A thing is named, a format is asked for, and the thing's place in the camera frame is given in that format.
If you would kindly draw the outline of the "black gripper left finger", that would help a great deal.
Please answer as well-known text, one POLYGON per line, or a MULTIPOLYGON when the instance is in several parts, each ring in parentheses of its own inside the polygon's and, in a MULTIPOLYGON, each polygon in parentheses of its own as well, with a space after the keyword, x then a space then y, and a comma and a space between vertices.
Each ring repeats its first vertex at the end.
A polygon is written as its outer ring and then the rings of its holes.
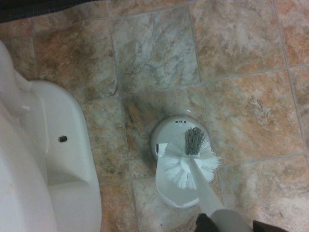
POLYGON ((216 224, 205 213, 198 215, 195 232, 218 232, 216 224))

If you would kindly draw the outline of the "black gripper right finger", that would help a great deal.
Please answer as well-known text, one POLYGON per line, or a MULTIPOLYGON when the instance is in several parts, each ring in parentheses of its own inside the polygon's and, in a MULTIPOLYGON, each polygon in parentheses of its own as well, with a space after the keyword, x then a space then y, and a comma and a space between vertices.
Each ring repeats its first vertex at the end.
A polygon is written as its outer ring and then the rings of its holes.
POLYGON ((254 232, 288 232, 287 230, 281 228, 281 227, 277 227, 277 226, 273 226, 270 224, 266 224, 260 221, 253 221, 253 231, 254 232))

